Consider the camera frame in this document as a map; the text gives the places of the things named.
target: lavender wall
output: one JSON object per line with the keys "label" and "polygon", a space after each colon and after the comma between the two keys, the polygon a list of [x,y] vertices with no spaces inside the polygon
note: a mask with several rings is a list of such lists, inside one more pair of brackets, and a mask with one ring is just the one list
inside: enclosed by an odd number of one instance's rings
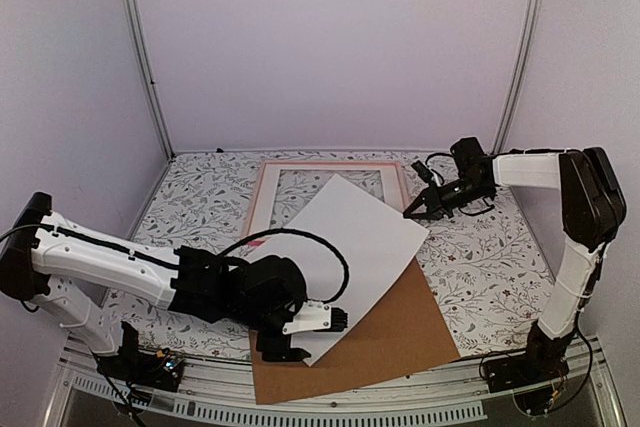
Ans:
{"label": "lavender wall", "polygon": [[[0,0],[0,232],[31,193],[126,235],[164,159],[121,0]],[[0,294],[0,424],[42,422],[65,335]]]}
{"label": "lavender wall", "polygon": [[139,0],[175,148],[491,145],[526,0]]}
{"label": "lavender wall", "polygon": [[[605,148],[629,214],[587,307],[629,425],[640,425],[640,1],[544,0],[509,147]],[[518,192],[549,260],[562,253],[554,193]]]}

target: table surface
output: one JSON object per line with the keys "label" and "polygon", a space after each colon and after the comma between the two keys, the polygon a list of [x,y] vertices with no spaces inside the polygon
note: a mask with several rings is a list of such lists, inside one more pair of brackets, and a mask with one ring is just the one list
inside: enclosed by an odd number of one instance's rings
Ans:
{"label": "table surface", "polygon": [[[241,236],[264,160],[356,160],[402,163],[410,198],[424,187],[409,167],[426,154],[409,152],[232,152],[183,154],[172,163],[135,241],[155,246],[189,245],[218,252]],[[431,164],[455,178],[449,159]],[[323,171],[283,173],[272,225],[285,225],[333,175]],[[377,172],[340,175],[381,198]],[[426,225],[430,235],[417,254],[462,357],[510,350],[526,343],[531,322],[551,294],[553,277],[515,199],[498,189],[496,208],[468,217],[460,213]],[[484,204],[470,205],[469,212]],[[111,290],[105,309],[140,332],[148,347],[187,354],[248,360],[247,330],[230,320],[208,324],[157,309],[131,294]]]}

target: picture frame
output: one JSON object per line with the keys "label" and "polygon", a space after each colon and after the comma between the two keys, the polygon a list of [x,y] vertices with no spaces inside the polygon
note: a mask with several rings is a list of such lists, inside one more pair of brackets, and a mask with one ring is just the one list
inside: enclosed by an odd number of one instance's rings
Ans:
{"label": "picture frame", "polygon": [[402,212],[408,204],[404,172],[400,162],[379,161],[277,161],[265,160],[258,172],[243,237],[271,227],[271,216],[278,191],[278,181],[287,170],[378,171],[382,180],[384,202]]}

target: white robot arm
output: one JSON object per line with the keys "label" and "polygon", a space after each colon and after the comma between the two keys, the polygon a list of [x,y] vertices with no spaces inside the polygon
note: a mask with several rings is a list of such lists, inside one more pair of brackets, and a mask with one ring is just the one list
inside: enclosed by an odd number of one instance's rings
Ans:
{"label": "white robot arm", "polygon": [[[326,302],[307,296],[305,279],[290,259],[267,256],[249,263],[229,254],[263,235],[299,235],[331,250],[344,281]],[[60,327],[83,340],[101,373],[139,385],[177,390],[178,357],[140,352],[133,327],[115,322],[74,283],[75,279],[130,292],[150,304],[207,322],[231,318],[258,331],[265,361],[308,356],[290,347],[299,332],[336,332],[347,314],[330,304],[345,290],[348,265],[335,247],[308,232],[273,229],[254,234],[218,254],[180,247],[150,247],[82,227],[51,210],[51,197],[33,195],[0,254],[0,291],[51,314]],[[149,371],[158,375],[148,375]]]}
{"label": "white robot arm", "polygon": [[[493,199],[497,186],[560,190],[565,249],[551,297],[531,327],[526,353],[484,366],[492,392],[565,375],[564,353],[576,333],[578,313],[592,295],[608,245],[626,215],[607,155],[599,147],[486,155],[472,137],[454,144],[451,157],[459,178],[444,185],[424,163],[412,165],[427,188],[404,212],[406,218],[451,217],[473,200]],[[422,206],[425,210],[417,212]]]}

